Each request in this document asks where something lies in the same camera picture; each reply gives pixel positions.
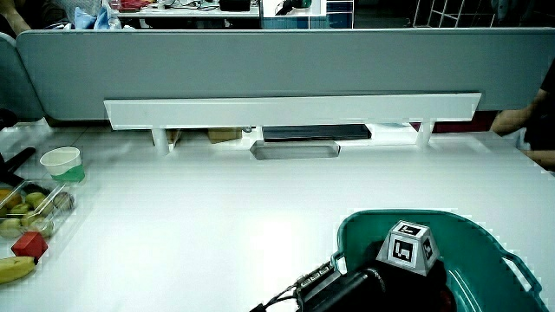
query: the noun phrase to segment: clear plastic box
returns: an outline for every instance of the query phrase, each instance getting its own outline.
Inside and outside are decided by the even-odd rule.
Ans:
[[[76,204],[72,185],[53,180],[23,181],[0,201],[0,246],[7,244],[11,248],[26,231],[39,231],[48,242]]]

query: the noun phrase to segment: gray partition panel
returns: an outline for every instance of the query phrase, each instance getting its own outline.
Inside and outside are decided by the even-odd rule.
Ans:
[[[19,120],[39,120],[44,114],[16,41],[4,33],[0,33],[0,108],[14,112]]]
[[[533,98],[555,29],[52,30],[17,48],[60,120],[107,119],[105,99],[481,92],[497,110]]]

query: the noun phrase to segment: banana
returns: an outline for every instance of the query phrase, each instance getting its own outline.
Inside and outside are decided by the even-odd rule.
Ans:
[[[35,269],[33,257],[9,257],[0,259],[0,283],[7,283],[28,275]]]

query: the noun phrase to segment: basket handle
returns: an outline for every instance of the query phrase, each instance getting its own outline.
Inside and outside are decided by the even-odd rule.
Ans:
[[[339,259],[341,259],[342,257],[345,257],[342,250],[338,250],[334,252],[333,255],[331,255],[331,265],[333,265],[336,270],[339,270],[337,261],[339,261]]]
[[[501,253],[503,254],[502,256],[505,259],[510,260],[512,263],[514,263],[514,265],[519,269],[520,273],[522,273],[526,281],[530,284],[531,288],[528,291],[533,292],[534,296],[539,298],[539,292],[542,290],[541,284],[538,282],[538,279],[534,276],[530,269],[528,269],[528,266],[524,263],[524,261],[522,261],[519,256],[509,251],[502,250]]]

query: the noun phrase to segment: person's arm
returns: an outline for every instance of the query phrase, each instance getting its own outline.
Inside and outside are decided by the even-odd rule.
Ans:
[[[546,170],[555,170],[555,151],[522,151],[536,164]]]
[[[10,27],[16,33],[16,36],[24,32],[25,30],[30,30],[31,27],[25,22],[23,17],[19,15],[16,9],[16,4],[14,0],[0,0],[0,15],[2,15],[6,21],[10,24]]]
[[[499,135],[505,135],[519,130],[539,107],[545,105],[547,102],[547,95],[548,93],[545,90],[540,89],[527,107],[522,109],[508,109],[501,112],[495,117],[490,130]]]

